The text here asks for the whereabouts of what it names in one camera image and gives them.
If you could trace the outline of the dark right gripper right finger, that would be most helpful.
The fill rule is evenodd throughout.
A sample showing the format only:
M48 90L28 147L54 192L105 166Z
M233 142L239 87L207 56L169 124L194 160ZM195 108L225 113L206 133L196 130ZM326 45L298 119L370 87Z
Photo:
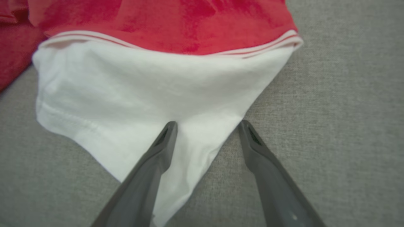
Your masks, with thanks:
M278 158L247 120L238 125L247 168L254 174L268 227L324 227Z

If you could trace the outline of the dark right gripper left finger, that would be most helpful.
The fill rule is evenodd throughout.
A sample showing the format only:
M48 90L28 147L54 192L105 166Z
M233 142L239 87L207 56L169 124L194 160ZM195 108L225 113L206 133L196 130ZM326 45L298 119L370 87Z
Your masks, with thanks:
M160 179L172 161L177 122L168 122L92 223L93 227L148 227Z

